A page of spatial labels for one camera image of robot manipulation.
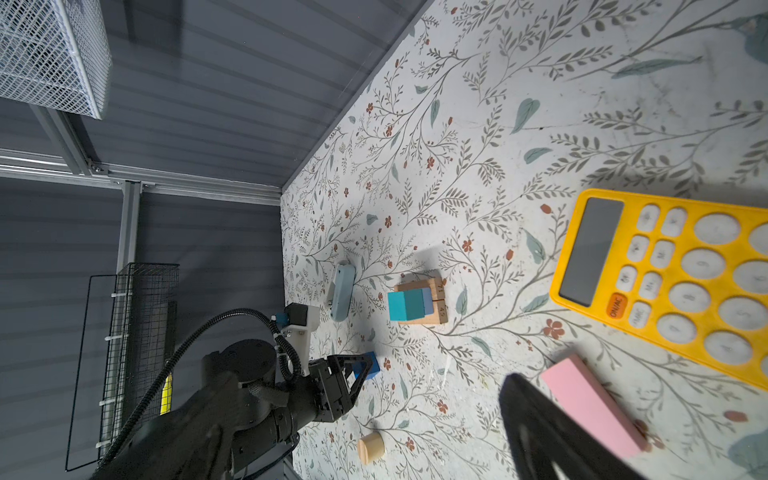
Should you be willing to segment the natural wood block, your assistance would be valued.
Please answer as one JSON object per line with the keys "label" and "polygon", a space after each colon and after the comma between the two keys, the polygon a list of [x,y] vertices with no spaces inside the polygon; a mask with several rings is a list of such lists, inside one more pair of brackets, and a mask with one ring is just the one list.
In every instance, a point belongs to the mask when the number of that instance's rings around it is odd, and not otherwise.
{"label": "natural wood block", "polygon": [[388,302],[392,321],[412,325],[441,325],[448,322],[445,292],[440,278],[396,285]]}

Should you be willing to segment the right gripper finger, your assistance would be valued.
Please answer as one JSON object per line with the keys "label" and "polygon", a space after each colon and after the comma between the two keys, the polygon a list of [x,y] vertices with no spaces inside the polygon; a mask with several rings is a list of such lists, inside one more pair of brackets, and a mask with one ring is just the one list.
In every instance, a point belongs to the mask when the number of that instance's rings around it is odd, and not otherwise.
{"label": "right gripper finger", "polygon": [[642,477],[517,373],[505,378],[499,407],[520,479]]}

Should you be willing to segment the dark blue cube block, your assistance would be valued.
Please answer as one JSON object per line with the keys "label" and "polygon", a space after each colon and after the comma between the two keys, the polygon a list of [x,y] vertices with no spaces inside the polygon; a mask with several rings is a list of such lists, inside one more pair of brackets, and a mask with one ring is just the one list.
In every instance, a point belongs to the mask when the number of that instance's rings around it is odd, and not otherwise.
{"label": "dark blue cube block", "polygon": [[[367,370],[365,379],[372,380],[380,372],[378,359],[374,351],[366,352],[365,356],[370,360],[370,368]],[[363,363],[357,363],[353,366],[355,378],[360,378],[362,376],[363,369]]]}

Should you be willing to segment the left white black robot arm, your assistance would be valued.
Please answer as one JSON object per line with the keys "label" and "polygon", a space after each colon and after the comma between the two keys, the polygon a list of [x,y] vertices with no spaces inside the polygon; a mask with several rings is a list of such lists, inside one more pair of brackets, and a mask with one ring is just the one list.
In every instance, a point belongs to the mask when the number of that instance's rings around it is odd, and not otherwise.
{"label": "left white black robot arm", "polygon": [[277,353],[263,340],[239,341],[203,360],[204,385],[180,408],[130,428],[96,479],[225,479],[280,443],[296,443],[313,422],[332,423],[354,407],[373,358],[313,360],[293,384],[275,382]]}

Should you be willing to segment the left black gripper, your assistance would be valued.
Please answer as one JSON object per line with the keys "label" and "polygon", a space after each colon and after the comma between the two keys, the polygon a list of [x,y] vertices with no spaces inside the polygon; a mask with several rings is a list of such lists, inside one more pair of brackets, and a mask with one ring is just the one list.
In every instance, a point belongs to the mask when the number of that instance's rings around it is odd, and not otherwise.
{"label": "left black gripper", "polygon": [[317,422],[333,423],[347,415],[354,407],[360,388],[342,384],[342,375],[353,374],[353,366],[363,363],[360,378],[365,379],[370,360],[363,354],[338,354],[309,362],[309,376],[317,389]]}

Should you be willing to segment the teal cube block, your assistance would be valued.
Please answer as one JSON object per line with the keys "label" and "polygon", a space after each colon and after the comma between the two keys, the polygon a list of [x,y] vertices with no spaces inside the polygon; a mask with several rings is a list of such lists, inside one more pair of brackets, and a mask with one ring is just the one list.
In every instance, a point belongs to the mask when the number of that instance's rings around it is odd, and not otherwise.
{"label": "teal cube block", "polygon": [[387,301],[391,321],[409,322],[421,319],[426,314],[421,289],[390,292]]}

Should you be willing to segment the pink block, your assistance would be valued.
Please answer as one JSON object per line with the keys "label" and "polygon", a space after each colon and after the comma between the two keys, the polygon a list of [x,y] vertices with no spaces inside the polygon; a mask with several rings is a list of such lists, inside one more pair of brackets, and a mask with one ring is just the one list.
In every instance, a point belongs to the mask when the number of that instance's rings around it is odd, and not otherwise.
{"label": "pink block", "polygon": [[645,437],[576,354],[541,377],[565,413],[612,454],[629,459],[644,451]]}

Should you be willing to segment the light blue block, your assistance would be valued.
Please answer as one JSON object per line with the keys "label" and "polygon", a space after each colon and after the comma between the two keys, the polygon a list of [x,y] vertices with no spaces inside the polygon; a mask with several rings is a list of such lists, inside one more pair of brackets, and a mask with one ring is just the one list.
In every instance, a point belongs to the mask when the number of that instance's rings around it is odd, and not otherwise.
{"label": "light blue block", "polygon": [[424,305],[424,317],[428,317],[434,313],[434,300],[432,298],[432,290],[430,288],[422,288],[421,293]]}

